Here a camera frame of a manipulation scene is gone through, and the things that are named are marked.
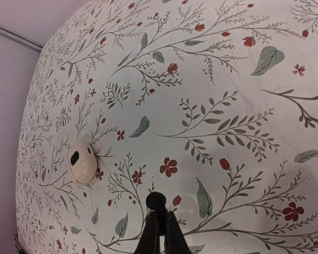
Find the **black earbud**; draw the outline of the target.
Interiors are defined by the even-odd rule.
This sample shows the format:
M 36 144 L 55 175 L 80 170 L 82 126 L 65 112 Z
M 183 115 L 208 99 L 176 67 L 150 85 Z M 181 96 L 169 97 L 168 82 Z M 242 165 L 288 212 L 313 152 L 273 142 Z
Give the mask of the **black earbud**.
M 159 192 L 151 192 L 146 197 L 146 206 L 156 212 L 157 220 L 160 225 L 160 236 L 165 235 L 165 217 L 167 214 L 166 197 Z

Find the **white earbud charging case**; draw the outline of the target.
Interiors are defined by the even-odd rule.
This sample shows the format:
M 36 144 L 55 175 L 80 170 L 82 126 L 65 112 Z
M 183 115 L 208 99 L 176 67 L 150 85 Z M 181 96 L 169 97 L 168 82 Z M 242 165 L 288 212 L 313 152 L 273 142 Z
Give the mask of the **white earbud charging case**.
M 95 177 L 98 163 L 90 144 L 83 140 L 77 140 L 67 151 L 68 168 L 78 185 L 87 185 Z

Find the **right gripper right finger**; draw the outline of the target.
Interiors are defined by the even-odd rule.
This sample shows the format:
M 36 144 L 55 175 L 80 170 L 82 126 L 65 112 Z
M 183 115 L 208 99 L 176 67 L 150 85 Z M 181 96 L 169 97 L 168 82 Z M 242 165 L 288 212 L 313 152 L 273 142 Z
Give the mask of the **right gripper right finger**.
M 189 254 L 190 249 L 183 236 L 176 216 L 168 212 L 165 217 L 164 248 L 166 254 Z

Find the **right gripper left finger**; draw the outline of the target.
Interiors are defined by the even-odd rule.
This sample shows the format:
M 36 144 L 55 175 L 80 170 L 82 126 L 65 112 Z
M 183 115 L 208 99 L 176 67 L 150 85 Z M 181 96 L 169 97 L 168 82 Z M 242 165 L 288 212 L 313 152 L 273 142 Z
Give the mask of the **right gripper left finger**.
M 146 218 L 145 227 L 134 254 L 159 254 L 160 233 L 161 229 L 156 212 L 152 211 Z

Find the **floral patterned table mat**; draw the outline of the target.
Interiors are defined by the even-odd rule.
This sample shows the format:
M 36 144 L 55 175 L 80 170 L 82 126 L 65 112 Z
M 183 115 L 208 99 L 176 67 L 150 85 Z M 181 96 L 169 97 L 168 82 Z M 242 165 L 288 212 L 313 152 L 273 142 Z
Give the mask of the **floral patterned table mat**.
M 318 1 L 89 1 L 51 37 L 17 154 L 24 251 L 133 253 L 151 192 L 191 253 L 318 253 Z

